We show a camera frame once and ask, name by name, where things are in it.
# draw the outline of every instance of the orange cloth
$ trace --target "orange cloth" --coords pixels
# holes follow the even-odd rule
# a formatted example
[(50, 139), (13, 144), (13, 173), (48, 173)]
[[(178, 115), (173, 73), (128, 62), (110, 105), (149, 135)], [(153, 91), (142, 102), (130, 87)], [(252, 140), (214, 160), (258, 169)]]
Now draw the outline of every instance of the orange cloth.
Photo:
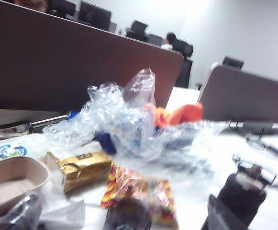
[(159, 128), (177, 125), (184, 122), (190, 121), (201, 121), (202, 120), (202, 104), (186, 104), (178, 109), (174, 110), (170, 114), (167, 110), (162, 107), (156, 110), (156, 125)]

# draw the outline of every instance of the gold package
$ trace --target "gold package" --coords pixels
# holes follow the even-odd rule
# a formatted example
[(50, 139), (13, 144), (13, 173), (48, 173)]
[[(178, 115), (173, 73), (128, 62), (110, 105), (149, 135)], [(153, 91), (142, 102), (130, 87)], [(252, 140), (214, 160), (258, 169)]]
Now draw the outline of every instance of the gold package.
[(112, 158), (104, 151), (90, 152), (62, 160), (56, 158), (51, 152), (46, 155), (46, 165), (53, 179), (64, 192), (107, 179), (111, 164)]

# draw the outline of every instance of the beige container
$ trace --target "beige container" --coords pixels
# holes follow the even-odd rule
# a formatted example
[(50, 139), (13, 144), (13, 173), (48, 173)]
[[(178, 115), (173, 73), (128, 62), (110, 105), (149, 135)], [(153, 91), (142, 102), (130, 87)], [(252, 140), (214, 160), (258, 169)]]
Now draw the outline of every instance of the beige container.
[(6, 214), (28, 190), (38, 191), (48, 182), (45, 166), (29, 157), (0, 161), (0, 216)]

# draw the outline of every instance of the clear plastic wrap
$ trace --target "clear plastic wrap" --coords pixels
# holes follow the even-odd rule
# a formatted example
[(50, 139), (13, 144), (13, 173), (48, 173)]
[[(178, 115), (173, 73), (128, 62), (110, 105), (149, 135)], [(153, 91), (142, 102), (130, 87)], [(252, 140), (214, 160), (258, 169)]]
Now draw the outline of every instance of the clear plastic wrap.
[(183, 123), (156, 131), (155, 75), (140, 71), (126, 86), (89, 87), (91, 98), (73, 119), (44, 128), (48, 140), (82, 145), (95, 133), (110, 135), (117, 165), (156, 177), (180, 178), (182, 173), (212, 176), (209, 139), (226, 124), (210, 121)]
[(168, 126), (145, 140), (150, 143), (140, 148), (140, 155), (115, 141), (117, 154), (114, 161), (142, 174), (169, 180), (187, 178), (192, 174), (211, 178), (218, 167), (213, 160), (215, 155), (210, 141), (226, 127), (226, 123), (211, 121)]
[(0, 230), (36, 230), (41, 214), (41, 200), (29, 191), (6, 215), (0, 217)]

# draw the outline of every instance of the candy wrapper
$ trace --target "candy wrapper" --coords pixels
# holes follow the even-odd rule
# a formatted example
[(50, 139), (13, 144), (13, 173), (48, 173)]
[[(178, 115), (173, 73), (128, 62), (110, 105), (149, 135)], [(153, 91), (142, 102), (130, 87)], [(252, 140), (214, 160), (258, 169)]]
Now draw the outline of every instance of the candy wrapper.
[(114, 165), (109, 175), (102, 207), (110, 207), (123, 198), (140, 200), (148, 207), (154, 223), (178, 229), (173, 194), (168, 180), (140, 175)]

